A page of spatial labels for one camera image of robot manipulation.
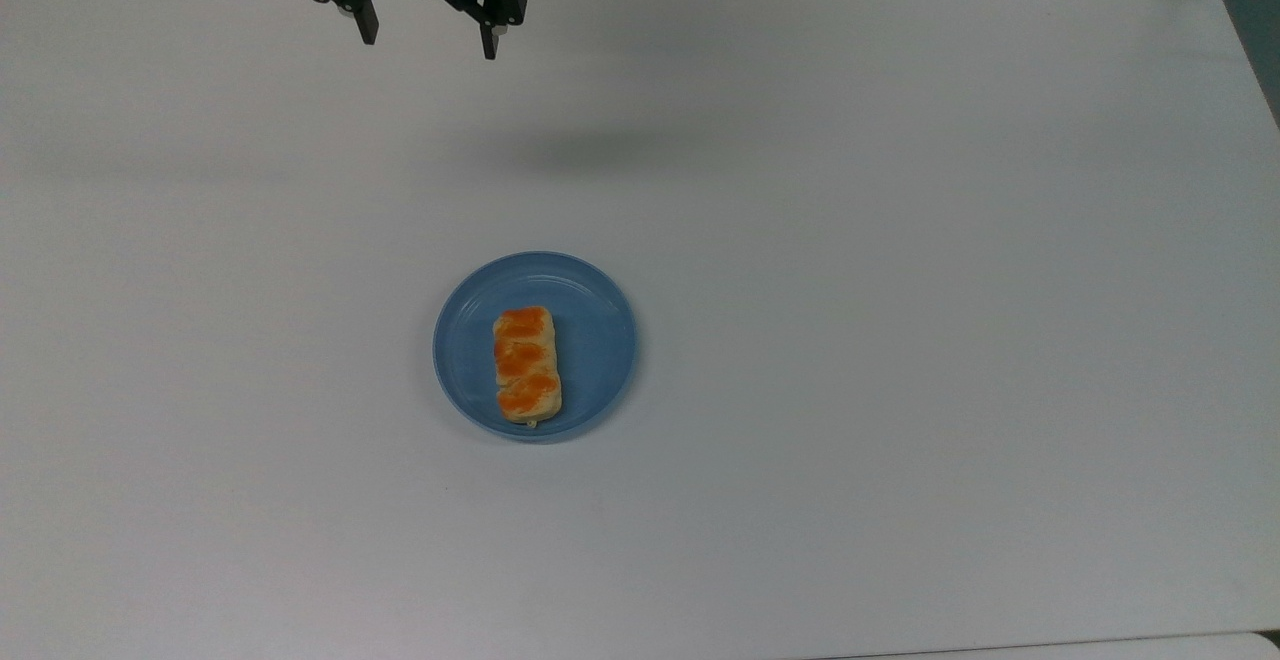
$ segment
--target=white table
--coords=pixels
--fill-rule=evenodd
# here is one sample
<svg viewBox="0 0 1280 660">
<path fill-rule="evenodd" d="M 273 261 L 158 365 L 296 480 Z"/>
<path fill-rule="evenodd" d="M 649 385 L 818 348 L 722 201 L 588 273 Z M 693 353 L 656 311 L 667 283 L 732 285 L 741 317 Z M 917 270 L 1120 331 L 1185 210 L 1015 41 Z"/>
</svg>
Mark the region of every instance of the white table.
<svg viewBox="0 0 1280 660">
<path fill-rule="evenodd" d="M 1280 627 L 1280 133 L 1220 0 L 0 0 L 0 647 L 781 659 Z M 435 315 L 641 363 L 475 428 Z"/>
</svg>

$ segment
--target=orange topping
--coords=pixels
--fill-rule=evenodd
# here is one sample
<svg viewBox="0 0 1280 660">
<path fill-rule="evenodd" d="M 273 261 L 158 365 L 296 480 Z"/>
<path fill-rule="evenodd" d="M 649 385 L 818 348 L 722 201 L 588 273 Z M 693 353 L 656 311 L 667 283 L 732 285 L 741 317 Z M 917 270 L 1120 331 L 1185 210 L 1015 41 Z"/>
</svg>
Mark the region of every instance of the orange topping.
<svg viewBox="0 0 1280 660">
<path fill-rule="evenodd" d="M 500 315 L 499 333 L 504 336 L 539 336 L 545 327 L 541 308 L 507 310 Z"/>
<path fill-rule="evenodd" d="M 534 409 L 544 397 L 553 394 L 559 382 L 549 373 L 531 373 L 525 379 L 517 379 L 509 386 L 498 393 L 498 405 L 503 413 L 527 413 Z"/>
<path fill-rule="evenodd" d="M 531 342 L 495 342 L 493 358 L 500 376 L 522 376 L 547 358 L 547 350 Z"/>
</svg>

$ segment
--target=bread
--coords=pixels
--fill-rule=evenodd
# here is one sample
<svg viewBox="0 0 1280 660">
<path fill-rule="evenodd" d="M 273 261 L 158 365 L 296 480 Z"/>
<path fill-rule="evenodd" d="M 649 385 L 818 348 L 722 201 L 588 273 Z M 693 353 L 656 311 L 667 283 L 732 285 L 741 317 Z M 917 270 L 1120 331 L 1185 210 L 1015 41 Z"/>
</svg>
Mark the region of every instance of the bread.
<svg viewBox="0 0 1280 660">
<path fill-rule="evenodd" d="M 498 408 L 513 423 L 535 427 L 561 411 L 556 326 L 543 306 L 507 310 L 493 324 Z"/>
</svg>

